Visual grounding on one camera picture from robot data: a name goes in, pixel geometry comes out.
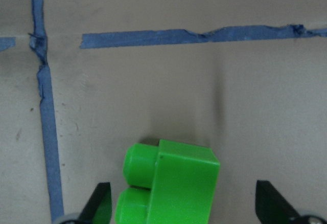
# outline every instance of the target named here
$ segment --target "crumpled blue tape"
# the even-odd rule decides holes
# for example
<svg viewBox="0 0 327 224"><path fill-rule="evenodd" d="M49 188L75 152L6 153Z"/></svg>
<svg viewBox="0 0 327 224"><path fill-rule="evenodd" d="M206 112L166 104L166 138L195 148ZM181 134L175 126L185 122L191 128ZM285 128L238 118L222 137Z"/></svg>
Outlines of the crumpled blue tape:
<svg viewBox="0 0 327 224"><path fill-rule="evenodd" d="M15 37L0 37L0 52L16 45Z"/></svg>
<svg viewBox="0 0 327 224"><path fill-rule="evenodd" d="M327 29L307 30L303 25L284 27L235 26L198 34L188 30L128 31L87 33L82 36L81 49L164 44L248 41L287 38L327 37Z"/></svg>
<svg viewBox="0 0 327 224"><path fill-rule="evenodd" d="M57 128L51 84L51 73L46 59L47 37L43 20L43 0L32 0L34 32L30 38L30 47L41 61L37 79L41 97L40 112L48 190L50 197L51 220L64 215L60 165L58 153Z"/></svg>

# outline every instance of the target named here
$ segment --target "vertical blue tape strip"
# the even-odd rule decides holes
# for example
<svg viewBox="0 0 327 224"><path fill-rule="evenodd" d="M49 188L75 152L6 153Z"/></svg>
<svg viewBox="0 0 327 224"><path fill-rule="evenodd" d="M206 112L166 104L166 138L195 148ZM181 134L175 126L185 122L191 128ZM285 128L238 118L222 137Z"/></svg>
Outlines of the vertical blue tape strip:
<svg viewBox="0 0 327 224"><path fill-rule="evenodd" d="M249 41L287 38L327 37L327 29L307 30L303 25L284 27L232 26L198 34L177 29L83 34L81 49L151 46L164 44Z"/></svg>
<svg viewBox="0 0 327 224"><path fill-rule="evenodd" d="M64 215L64 211L51 73L46 59L47 37L43 20L43 0L32 0L32 11L34 32L31 34L30 47L41 61L37 79L41 96L40 111L51 220L54 221Z"/></svg>
<svg viewBox="0 0 327 224"><path fill-rule="evenodd" d="M0 52L16 45L15 37L0 37Z"/></svg>

